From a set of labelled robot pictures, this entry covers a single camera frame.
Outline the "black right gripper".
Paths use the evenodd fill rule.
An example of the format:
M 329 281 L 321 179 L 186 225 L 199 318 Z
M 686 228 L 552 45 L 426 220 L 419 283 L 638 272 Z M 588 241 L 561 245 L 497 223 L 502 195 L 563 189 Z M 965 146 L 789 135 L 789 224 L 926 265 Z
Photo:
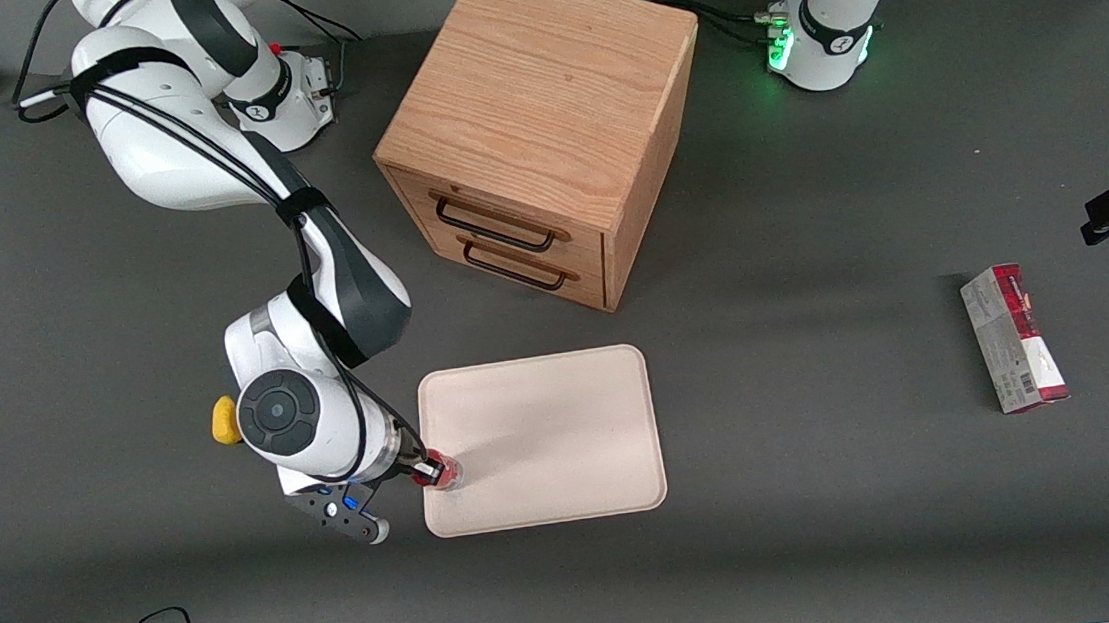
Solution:
M 433 488 L 438 482 L 436 474 L 418 473 L 413 470 L 442 467 L 442 457 L 426 450 L 408 427 L 394 428 L 381 445 L 366 447 L 358 464 L 362 486 L 377 484 L 398 474 L 411 474 L 413 483 Z

